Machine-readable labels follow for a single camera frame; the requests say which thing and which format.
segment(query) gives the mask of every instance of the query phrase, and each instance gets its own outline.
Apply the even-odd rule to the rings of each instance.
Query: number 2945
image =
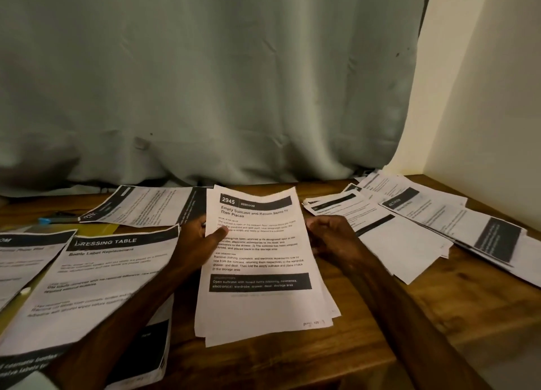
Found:
[[[226,198],[225,196],[222,196],[222,203],[227,203],[228,205],[234,205],[235,201],[233,199]]]

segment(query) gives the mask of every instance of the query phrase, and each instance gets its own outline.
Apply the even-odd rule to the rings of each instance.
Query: wooden desk surface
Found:
[[[457,193],[423,175],[411,180]],[[350,180],[296,184],[299,198],[340,192]],[[292,184],[234,186],[269,195]],[[0,209],[0,224],[26,224],[57,210],[85,212],[106,195],[36,198]],[[474,200],[467,207],[516,221]],[[117,232],[133,231],[121,226]],[[529,231],[540,238],[540,234]],[[396,359],[352,284],[329,263],[317,259],[321,275],[342,316],[334,326],[283,332],[206,349],[194,337],[199,275],[175,294],[172,343],[164,380],[149,388],[293,388],[370,372]],[[520,351],[541,332],[541,289],[511,276],[454,246],[412,284],[402,286],[466,358],[480,367]]]

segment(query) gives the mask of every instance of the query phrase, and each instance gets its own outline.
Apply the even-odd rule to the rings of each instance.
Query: paper sheet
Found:
[[[0,388],[43,368],[117,310],[169,262],[178,236],[178,225],[74,236],[0,336]]]
[[[119,186],[79,222],[107,222],[145,228],[173,226],[205,213],[206,188]]]
[[[0,310],[37,276],[75,231],[0,234]]]
[[[511,260],[518,238],[525,233],[509,222],[449,204],[414,188],[405,189],[381,205],[506,264]]]
[[[407,188],[414,188],[420,192],[438,197],[439,200],[448,202],[450,204],[465,206],[468,200],[468,198],[464,196],[457,196],[451,193],[437,191],[429,188],[428,186],[419,185],[409,180],[405,176],[388,175],[382,171],[375,171],[364,178],[355,179],[359,181],[359,186],[361,188],[377,193],[383,193],[388,197],[394,197],[399,193],[402,193]]]
[[[358,191],[331,195],[305,209],[314,215],[342,215],[387,270],[410,284],[452,242],[365,199]]]
[[[530,236],[519,239],[510,272],[541,288],[541,242]]]
[[[226,225],[229,234],[201,270],[196,336],[209,347],[331,326],[338,307],[322,283],[295,188],[256,197],[215,186],[207,196],[207,233]]]
[[[131,390],[163,379],[171,342],[173,301],[171,295],[138,333],[109,373],[105,390]]]

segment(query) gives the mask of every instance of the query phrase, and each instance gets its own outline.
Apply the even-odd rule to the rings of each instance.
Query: curtain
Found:
[[[0,194],[346,178],[405,121],[423,0],[0,0]]]

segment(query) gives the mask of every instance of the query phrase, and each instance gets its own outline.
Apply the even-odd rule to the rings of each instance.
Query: white wall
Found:
[[[485,0],[424,173],[541,229],[541,3]]]
[[[422,173],[484,0],[429,0],[409,111],[386,171]]]

